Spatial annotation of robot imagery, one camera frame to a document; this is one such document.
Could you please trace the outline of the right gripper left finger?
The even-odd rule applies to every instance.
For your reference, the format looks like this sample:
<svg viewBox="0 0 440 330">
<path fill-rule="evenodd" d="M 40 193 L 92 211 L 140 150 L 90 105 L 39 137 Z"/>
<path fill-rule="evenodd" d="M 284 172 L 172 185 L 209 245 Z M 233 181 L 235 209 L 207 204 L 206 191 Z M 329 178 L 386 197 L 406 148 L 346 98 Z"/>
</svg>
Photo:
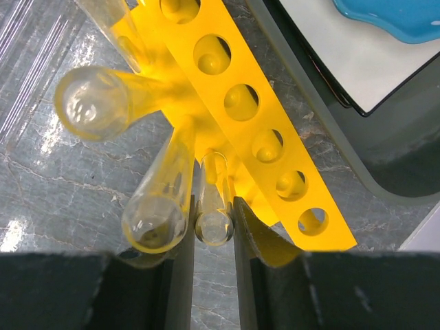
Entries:
<svg viewBox="0 0 440 330">
<path fill-rule="evenodd" d="M 189 329 L 194 250 L 4 252 L 1 328 Z"/>
</svg>

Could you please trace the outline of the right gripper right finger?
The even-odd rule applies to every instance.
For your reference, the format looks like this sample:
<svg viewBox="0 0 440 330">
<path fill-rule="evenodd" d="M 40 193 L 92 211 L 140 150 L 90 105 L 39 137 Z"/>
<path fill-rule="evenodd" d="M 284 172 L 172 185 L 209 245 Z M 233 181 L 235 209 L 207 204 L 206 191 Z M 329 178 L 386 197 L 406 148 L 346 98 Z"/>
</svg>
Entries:
<svg viewBox="0 0 440 330">
<path fill-rule="evenodd" d="M 438 329 L 434 252 L 305 252 L 234 199 L 243 329 Z"/>
</svg>

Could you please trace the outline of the glass test tube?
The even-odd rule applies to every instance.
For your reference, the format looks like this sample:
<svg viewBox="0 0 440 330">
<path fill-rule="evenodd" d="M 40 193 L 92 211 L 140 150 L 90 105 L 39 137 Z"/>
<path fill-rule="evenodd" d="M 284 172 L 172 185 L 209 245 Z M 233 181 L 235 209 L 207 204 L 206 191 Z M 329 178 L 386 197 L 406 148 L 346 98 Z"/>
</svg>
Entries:
<svg viewBox="0 0 440 330">
<path fill-rule="evenodd" d="M 97 25 L 129 67 L 141 74 L 152 63 L 126 1 L 79 0 L 76 4 Z"/>
<path fill-rule="evenodd" d="M 195 121 L 184 116 L 160 149 L 122 213 L 122 229 L 138 251 L 160 254 L 184 238 L 195 163 Z"/>
<path fill-rule="evenodd" d="M 196 237 L 209 246 L 221 246 L 233 235 L 232 193 L 228 163 L 223 154 L 209 150 L 201 160 Z"/>
<path fill-rule="evenodd" d="M 172 86 L 156 79 L 100 66 L 65 74 L 54 94 L 63 126 L 82 140 L 116 138 L 139 118 L 175 100 Z"/>
<path fill-rule="evenodd" d="M 74 1 L 1 2 L 1 143 L 23 133 L 84 21 Z"/>
</svg>

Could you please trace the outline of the dark green tray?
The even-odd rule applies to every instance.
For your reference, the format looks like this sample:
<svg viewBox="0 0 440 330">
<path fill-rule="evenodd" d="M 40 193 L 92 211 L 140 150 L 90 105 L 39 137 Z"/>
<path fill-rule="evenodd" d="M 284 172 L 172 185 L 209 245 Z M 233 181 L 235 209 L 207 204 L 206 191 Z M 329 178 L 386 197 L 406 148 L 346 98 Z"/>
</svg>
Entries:
<svg viewBox="0 0 440 330">
<path fill-rule="evenodd" d="M 439 199 L 439 59 L 425 64 L 368 115 L 318 62 L 279 1 L 248 7 L 319 121 L 360 181 L 399 204 Z"/>
</svg>

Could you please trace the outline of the yellow test tube rack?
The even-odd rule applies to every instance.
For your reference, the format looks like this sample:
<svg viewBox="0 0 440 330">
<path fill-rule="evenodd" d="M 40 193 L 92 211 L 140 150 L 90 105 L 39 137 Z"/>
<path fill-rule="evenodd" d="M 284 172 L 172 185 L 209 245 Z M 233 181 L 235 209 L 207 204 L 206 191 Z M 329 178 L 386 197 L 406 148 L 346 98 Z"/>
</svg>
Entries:
<svg viewBox="0 0 440 330">
<path fill-rule="evenodd" d="M 140 1 L 130 10 L 152 63 L 143 72 L 181 83 L 163 112 L 195 121 L 195 157 L 223 154 L 233 195 L 260 221 L 283 225 L 306 251 L 356 240 L 291 120 L 222 1 Z"/>
</svg>

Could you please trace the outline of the white square board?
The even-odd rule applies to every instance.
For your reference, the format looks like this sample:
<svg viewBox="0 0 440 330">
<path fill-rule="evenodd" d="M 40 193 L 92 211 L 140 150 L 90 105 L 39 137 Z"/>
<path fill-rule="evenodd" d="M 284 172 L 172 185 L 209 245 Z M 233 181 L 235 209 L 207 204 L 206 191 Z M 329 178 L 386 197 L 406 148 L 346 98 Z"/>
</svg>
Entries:
<svg viewBox="0 0 440 330">
<path fill-rule="evenodd" d="M 353 107 L 369 115 L 439 55 L 439 39 L 403 43 L 381 28 L 345 17 L 333 2 L 280 5 Z"/>
</svg>

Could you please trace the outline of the blue dotted plate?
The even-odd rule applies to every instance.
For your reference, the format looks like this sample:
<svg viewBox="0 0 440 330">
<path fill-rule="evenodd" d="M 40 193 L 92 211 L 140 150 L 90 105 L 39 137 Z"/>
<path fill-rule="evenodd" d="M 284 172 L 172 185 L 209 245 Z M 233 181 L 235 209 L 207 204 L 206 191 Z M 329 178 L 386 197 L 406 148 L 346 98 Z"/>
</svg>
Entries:
<svg viewBox="0 0 440 330">
<path fill-rule="evenodd" d="M 339 0 L 333 4 L 345 17 L 381 28 L 403 43 L 439 39 L 438 0 Z"/>
</svg>

